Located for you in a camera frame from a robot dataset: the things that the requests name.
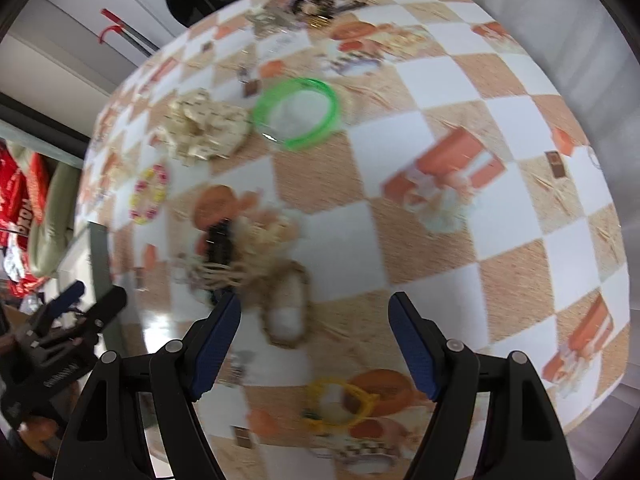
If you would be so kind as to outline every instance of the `red bag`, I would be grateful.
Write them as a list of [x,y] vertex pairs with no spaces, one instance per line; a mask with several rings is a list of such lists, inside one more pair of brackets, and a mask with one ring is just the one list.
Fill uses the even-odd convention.
[[24,203],[23,199],[29,201],[25,177],[9,151],[2,149],[0,152],[0,217],[16,223]]
[[27,294],[39,290],[48,278],[36,278],[31,274],[27,274],[18,283],[9,280],[9,291],[16,298],[24,298]]
[[33,220],[33,212],[31,212],[31,203],[28,198],[22,199],[22,207],[18,211],[18,219],[15,224],[11,224],[12,231],[16,231],[24,236],[18,236],[18,247],[23,251],[27,250],[27,241],[31,232],[31,221]]
[[44,219],[44,208],[47,205],[49,192],[49,173],[44,165],[44,159],[39,153],[33,153],[27,177],[27,193],[33,209],[33,215],[38,224]]
[[[25,226],[16,226],[11,222],[7,222],[6,220],[0,218],[0,227],[2,229],[9,229],[9,231],[14,231],[17,233],[24,234],[24,236],[18,236],[18,247],[20,247],[23,251],[27,250],[27,242],[29,240],[29,232],[31,231],[31,225]],[[11,233],[7,231],[0,231],[0,247],[7,247],[9,245],[9,236]]]

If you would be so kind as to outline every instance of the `blue gripper pad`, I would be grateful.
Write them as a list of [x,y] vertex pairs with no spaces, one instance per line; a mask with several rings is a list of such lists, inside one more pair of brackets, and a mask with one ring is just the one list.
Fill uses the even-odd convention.
[[84,283],[73,282],[65,290],[60,292],[57,298],[49,301],[47,305],[47,317],[57,319],[67,312],[84,294]]
[[[402,304],[398,298],[399,294],[406,298],[407,306]],[[410,314],[407,312],[408,308],[414,311],[415,315],[413,317],[417,319],[411,319]],[[418,320],[422,321],[420,315],[406,295],[400,292],[389,299],[388,316],[389,325],[391,325],[391,330],[396,336],[402,357],[406,361],[416,388],[425,393],[429,399],[435,400],[440,392],[440,385],[436,382],[433,357],[427,350],[414,324],[414,322],[419,322]]]
[[227,304],[220,303],[218,307],[223,311],[195,360],[193,381],[189,388],[193,402],[213,388],[222,361],[240,325],[240,300],[235,294]]

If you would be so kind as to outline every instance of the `screw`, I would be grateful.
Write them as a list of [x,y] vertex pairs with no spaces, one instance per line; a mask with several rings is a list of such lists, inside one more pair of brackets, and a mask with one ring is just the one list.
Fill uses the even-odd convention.
[[100,357],[100,361],[108,365],[109,363],[113,363],[116,360],[117,356],[118,354],[116,354],[116,352],[114,352],[113,350],[109,350],[108,352],[102,354],[102,357]]
[[465,349],[465,344],[457,339],[449,339],[447,341],[447,348],[452,352],[462,352]]
[[528,361],[527,356],[519,351],[515,351],[513,354],[511,354],[511,359],[516,361],[519,365],[526,364]]
[[169,341],[166,345],[164,345],[164,349],[171,354],[175,354],[182,350],[182,341],[179,339],[173,339]]

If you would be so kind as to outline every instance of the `white wall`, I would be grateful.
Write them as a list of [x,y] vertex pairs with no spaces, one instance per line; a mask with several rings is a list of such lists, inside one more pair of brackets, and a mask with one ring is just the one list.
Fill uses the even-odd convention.
[[0,43],[0,92],[86,136],[109,97],[12,36]]
[[136,66],[63,10],[47,0],[29,0],[9,35],[45,54],[107,93]]

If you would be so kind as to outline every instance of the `orange gift box print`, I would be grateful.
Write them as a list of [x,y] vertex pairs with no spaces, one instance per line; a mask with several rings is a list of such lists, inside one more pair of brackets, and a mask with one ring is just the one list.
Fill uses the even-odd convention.
[[387,180],[383,195],[415,213],[432,232],[463,229],[478,192],[505,170],[502,161],[462,126]]
[[542,378],[557,384],[562,396],[577,390],[594,356],[602,350],[612,331],[613,318],[602,296],[598,295],[580,324],[545,365]]
[[478,36],[491,44],[494,49],[503,54],[526,54],[524,49],[513,39],[505,28],[497,22],[482,23],[471,29]]

